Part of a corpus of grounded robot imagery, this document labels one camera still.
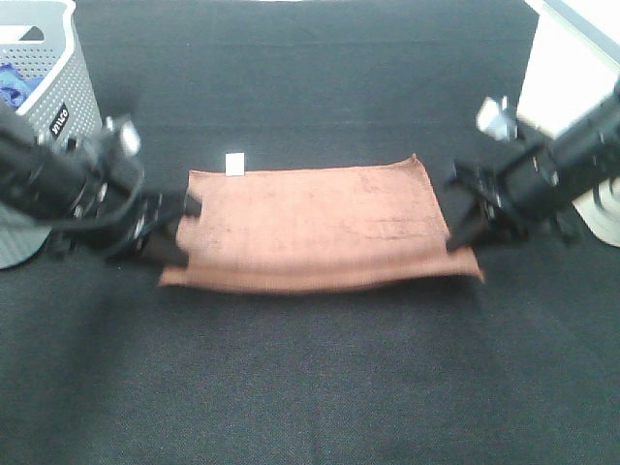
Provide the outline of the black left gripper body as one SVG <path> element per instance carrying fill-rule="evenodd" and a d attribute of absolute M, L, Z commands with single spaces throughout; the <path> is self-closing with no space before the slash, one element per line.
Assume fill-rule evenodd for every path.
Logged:
<path fill-rule="evenodd" d="M 178 224 L 186 217 L 182 215 L 185 193 L 102 186 L 74 208 L 72 244 L 111 262 L 145 261 L 140 252 L 151 233 L 165 234 L 176 242 Z"/>

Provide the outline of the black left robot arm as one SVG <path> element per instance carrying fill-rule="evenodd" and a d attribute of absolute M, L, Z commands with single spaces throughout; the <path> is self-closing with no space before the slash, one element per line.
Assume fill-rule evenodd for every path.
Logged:
<path fill-rule="evenodd" d="M 26 223 L 4 221 L 9 231 L 49 228 L 70 245 L 106 259 L 186 267 L 176 242 L 181 219 L 197 218 L 202 204 L 184 190 L 144 186 L 140 136 L 130 115 L 107 118 L 73 149 L 37 140 L 26 119 L 1 107 L 1 202 Z"/>

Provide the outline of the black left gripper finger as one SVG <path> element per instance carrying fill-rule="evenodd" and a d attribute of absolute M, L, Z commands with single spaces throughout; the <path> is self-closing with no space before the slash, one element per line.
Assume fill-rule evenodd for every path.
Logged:
<path fill-rule="evenodd" d="M 178 247 L 175 240 L 165 234 L 152 232 L 144 241 L 140 256 L 151 263 L 164 266 L 186 267 L 188 254 Z"/>
<path fill-rule="evenodd" d="M 185 193 L 182 199 L 182 215 L 187 217 L 200 217 L 202 203 L 189 193 Z"/>

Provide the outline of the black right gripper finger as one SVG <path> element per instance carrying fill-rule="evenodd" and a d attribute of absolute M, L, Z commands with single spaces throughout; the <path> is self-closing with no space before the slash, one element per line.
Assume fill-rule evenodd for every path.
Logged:
<path fill-rule="evenodd" d="M 459 223 L 450 230 L 446 241 L 448 252 L 455 252 L 462 247 L 469 247 L 480 229 L 480 207 L 473 203 Z"/>

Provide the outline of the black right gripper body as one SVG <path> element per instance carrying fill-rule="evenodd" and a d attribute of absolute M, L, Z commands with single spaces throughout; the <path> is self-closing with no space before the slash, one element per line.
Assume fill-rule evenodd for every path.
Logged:
<path fill-rule="evenodd" d="M 522 242 L 528 238 L 527 224 L 511 211 L 493 170 L 456 161 L 449 185 L 465 190 L 472 196 L 471 205 L 480 207 L 480 229 L 472 242 Z"/>

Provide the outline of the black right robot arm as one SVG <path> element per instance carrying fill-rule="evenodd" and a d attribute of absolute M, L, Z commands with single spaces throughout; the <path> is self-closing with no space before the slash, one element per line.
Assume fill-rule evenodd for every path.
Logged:
<path fill-rule="evenodd" d="M 456 161 L 450 181 L 473 196 L 461 223 L 450 230 L 447 250 L 522 242 L 538 231 L 576 241 L 564 211 L 581 195 L 619 175 L 619 86 L 558 138 L 515 122 L 519 150 L 503 166 Z"/>

